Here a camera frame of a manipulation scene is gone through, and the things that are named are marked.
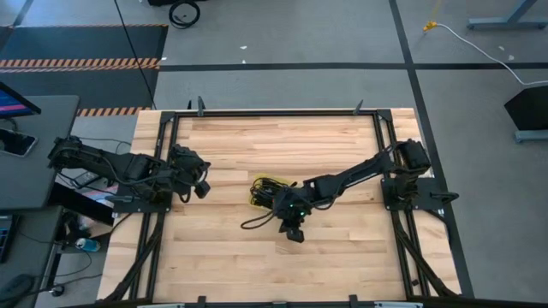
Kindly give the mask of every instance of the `phone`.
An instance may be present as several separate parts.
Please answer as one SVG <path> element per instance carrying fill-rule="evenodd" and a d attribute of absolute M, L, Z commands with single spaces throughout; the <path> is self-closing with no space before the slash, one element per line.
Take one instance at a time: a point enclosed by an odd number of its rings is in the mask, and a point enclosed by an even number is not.
<path fill-rule="evenodd" d="M 36 137 L 0 128 L 0 152 L 25 157 L 37 141 Z"/>

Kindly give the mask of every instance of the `hazard tape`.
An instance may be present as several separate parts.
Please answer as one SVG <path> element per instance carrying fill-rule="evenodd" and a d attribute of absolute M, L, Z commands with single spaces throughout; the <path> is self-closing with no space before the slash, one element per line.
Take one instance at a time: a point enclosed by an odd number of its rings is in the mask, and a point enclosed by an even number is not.
<path fill-rule="evenodd" d="M 85 67 L 117 67 L 142 68 L 157 66 L 157 58 L 102 58 L 102 59 L 4 59 L 0 60 L 0 68 L 85 68 Z"/>
<path fill-rule="evenodd" d="M 150 107 L 88 108 L 78 110 L 77 116 L 132 116 Z"/>
<path fill-rule="evenodd" d="M 126 27 L 168 27 L 166 24 L 126 24 Z M 122 24 L 104 24 L 104 25 L 43 25 L 43 26 L 18 26 L 24 27 L 123 27 Z"/>
<path fill-rule="evenodd" d="M 98 70 L 116 70 L 116 69 L 134 69 L 139 68 L 137 65 L 125 66 L 110 66 L 110 67 L 89 67 L 89 68 L 12 68 L 1 69 L 0 74 L 4 73 L 47 73 L 47 72 L 83 72 L 83 71 L 98 71 Z M 159 70 L 158 65 L 142 65 L 141 68 L 152 68 Z"/>

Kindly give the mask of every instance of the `black floor mat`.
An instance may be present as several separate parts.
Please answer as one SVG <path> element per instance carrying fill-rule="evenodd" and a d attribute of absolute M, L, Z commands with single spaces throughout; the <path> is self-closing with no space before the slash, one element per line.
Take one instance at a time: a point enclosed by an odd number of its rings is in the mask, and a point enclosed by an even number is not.
<path fill-rule="evenodd" d="M 0 29 L 0 38 L 9 30 Z M 166 25 L 128 27 L 152 94 L 167 31 Z M 79 116 L 152 107 L 123 27 L 16 27 L 0 50 L 0 80 L 25 96 L 78 95 Z"/>

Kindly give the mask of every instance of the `floor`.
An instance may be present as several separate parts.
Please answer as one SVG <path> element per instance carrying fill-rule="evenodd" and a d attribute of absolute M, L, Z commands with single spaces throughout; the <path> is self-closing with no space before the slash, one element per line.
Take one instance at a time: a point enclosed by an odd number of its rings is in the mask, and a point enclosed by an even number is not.
<path fill-rule="evenodd" d="M 27 1 L 31 5 L 23 26 L 119 23 L 112 1 Z M 169 23 L 168 7 L 118 2 L 127 23 Z M 504 61 L 546 63 L 548 30 L 466 28 L 468 18 L 505 15 L 518 2 L 447 0 L 436 20 Z M 0 26 L 11 24 L 24 3 L 0 2 Z M 442 28 L 423 34 L 435 3 L 397 1 L 413 61 L 489 62 Z M 404 63 L 388 1 L 209 0 L 200 8 L 202 16 L 194 27 L 169 30 L 156 87 L 159 109 L 184 109 L 199 95 L 208 109 L 354 107 L 361 99 L 364 108 L 417 108 L 406 70 L 337 65 Z M 548 2 L 538 2 L 526 17 L 548 18 L 547 12 Z M 307 65 L 268 70 L 222 65 L 244 61 Z M 525 81 L 548 79 L 548 69 L 517 73 Z M 548 144 L 516 145 L 515 126 L 503 108 L 522 87 L 502 69 L 418 70 L 417 76 L 445 178 L 450 190 L 461 195 L 453 207 L 474 295 L 548 302 L 548 212 L 542 207 L 548 203 L 543 185 Z M 134 116 L 79 118 L 73 133 L 130 141 L 134 124 Z M 92 267 L 81 274 L 100 272 L 103 261 L 104 254 L 94 254 Z M 85 256 L 63 257 L 59 273 L 85 262 Z M 80 281 L 61 298 L 40 295 L 38 307 L 90 303 L 97 288 L 98 280 Z"/>

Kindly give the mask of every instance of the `wheel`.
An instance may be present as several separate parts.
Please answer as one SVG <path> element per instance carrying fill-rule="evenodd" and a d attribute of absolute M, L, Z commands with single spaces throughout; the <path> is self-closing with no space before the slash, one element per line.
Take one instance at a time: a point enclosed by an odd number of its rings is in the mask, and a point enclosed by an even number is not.
<path fill-rule="evenodd" d="M 54 286 L 50 290 L 51 296 L 53 297 L 59 297 L 65 293 L 65 286 Z"/>

